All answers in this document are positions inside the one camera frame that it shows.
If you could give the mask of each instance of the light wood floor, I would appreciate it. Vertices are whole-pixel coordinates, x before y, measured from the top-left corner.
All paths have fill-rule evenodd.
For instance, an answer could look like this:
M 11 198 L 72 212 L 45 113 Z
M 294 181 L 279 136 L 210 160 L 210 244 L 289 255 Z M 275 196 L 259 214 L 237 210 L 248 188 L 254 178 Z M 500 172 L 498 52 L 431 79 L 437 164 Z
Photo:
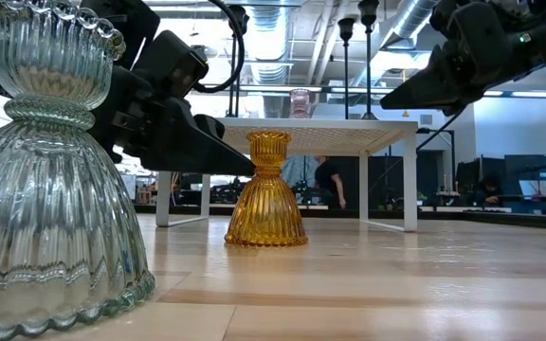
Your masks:
M 546 230 L 305 219 L 310 243 L 225 246 L 228 218 L 140 222 L 151 302 L 56 340 L 546 341 Z

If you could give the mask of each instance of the amber glass candle holder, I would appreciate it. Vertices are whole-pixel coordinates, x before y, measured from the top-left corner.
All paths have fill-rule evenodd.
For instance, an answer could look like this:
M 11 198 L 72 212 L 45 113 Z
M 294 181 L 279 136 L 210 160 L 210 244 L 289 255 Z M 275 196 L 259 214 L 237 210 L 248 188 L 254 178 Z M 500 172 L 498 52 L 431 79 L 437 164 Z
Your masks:
M 247 135 L 256 175 L 235 207 L 225 240 L 250 246 L 295 246 L 307 243 L 292 189 L 282 180 L 290 135 L 265 131 Z

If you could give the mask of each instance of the black robotic arm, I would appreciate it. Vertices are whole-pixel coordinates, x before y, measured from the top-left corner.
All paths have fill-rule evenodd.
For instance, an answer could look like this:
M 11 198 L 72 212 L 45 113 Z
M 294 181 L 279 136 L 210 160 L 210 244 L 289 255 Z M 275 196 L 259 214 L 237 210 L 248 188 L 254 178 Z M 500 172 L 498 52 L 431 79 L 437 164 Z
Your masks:
M 546 1 L 515 16 L 482 0 L 442 0 L 431 26 L 447 41 L 428 66 L 381 99 L 384 109 L 438 109 L 459 114 L 486 90 L 546 66 Z

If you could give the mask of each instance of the glass candle holder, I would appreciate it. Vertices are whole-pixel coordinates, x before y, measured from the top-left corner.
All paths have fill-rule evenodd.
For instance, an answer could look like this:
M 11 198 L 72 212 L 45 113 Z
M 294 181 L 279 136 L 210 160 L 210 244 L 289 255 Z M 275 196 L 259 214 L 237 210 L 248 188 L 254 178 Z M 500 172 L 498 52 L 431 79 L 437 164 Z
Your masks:
M 121 34 L 69 0 L 0 0 L 0 340 L 133 308 L 154 289 L 130 197 L 85 131 Z
M 310 118 L 311 92 L 306 89 L 290 91 L 290 118 Z
M 225 241 L 250 246 L 306 244 L 296 198 L 281 177 L 290 135 L 253 132 L 247 139 L 256 174 L 233 211 Z

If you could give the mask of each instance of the ceiling light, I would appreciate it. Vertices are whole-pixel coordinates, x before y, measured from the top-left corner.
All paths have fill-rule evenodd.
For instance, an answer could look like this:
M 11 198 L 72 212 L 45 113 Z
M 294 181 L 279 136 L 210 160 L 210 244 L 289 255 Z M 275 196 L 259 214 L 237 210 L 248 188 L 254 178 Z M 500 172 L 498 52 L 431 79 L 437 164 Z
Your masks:
M 511 96 L 517 98 L 546 99 L 546 91 L 516 91 Z
M 484 97 L 499 97 L 502 96 L 502 91 L 486 91 L 483 93 Z
M 151 9 L 155 12 L 161 12 L 161 11 L 219 12 L 220 11 L 219 8 L 206 7 L 206 6 L 151 6 Z
M 412 69 L 416 68 L 416 63 L 412 56 L 408 53 L 393 53 L 388 51 L 379 51 L 376 53 L 370 67 L 380 70 L 391 69 Z
M 414 68 L 422 70 L 427 67 L 428 60 L 431 59 L 431 53 L 421 53 L 414 58 Z
M 345 92 L 345 88 L 343 87 L 334 87 L 332 89 L 330 89 L 331 92 L 333 93 L 344 93 Z M 365 87 L 350 87 L 349 88 L 349 93 L 350 94 L 365 94 L 367 93 L 367 89 Z M 393 89 L 390 89 L 390 88 L 372 88 L 372 94 L 373 95 L 386 95 L 386 94 L 389 94 L 391 91 L 393 91 Z
M 290 92 L 295 89 L 304 89 L 311 92 L 321 92 L 320 86 L 286 86 L 286 85 L 241 85 L 241 91 L 270 91 Z

